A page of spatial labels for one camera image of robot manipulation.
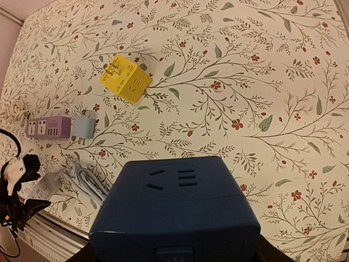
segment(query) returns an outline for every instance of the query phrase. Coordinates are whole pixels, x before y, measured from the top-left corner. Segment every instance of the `white cable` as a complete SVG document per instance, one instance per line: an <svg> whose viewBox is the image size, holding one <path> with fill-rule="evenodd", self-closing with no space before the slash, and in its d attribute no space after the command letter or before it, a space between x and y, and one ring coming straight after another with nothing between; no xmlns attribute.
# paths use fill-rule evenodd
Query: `white cable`
<svg viewBox="0 0 349 262"><path fill-rule="evenodd" d="M28 111L23 100L12 102L0 115L4 115L5 119L12 118L14 121L19 121L21 127L24 127L28 120Z"/></svg>

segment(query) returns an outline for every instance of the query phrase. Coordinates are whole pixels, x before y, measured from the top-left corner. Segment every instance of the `floral pattern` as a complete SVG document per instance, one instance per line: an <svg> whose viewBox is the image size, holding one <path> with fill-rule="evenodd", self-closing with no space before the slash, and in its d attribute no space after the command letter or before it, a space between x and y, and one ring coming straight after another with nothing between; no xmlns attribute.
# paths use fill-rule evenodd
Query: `floral pattern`
<svg viewBox="0 0 349 262"><path fill-rule="evenodd" d="M349 229L348 49L332 0L58 0L26 20L0 106L94 117L94 138L28 139L0 124L41 174L81 162L108 189L130 160L220 156L275 247L334 260ZM153 78L136 105L99 83L116 54ZM13 154L1 140L1 163ZM65 180L51 200L85 231L99 209Z"/></svg>

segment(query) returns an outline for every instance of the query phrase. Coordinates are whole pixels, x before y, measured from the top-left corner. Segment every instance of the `purple power strip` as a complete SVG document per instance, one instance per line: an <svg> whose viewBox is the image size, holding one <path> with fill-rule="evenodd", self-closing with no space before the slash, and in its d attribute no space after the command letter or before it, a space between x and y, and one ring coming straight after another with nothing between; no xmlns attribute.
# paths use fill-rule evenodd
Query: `purple power strip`
<svg viewBox="0 0 349 262"><path fill-rule="evenodd" d="M27 123L28 138L68 139L71 119L65 116L51 116L30 119Z"/></svg>

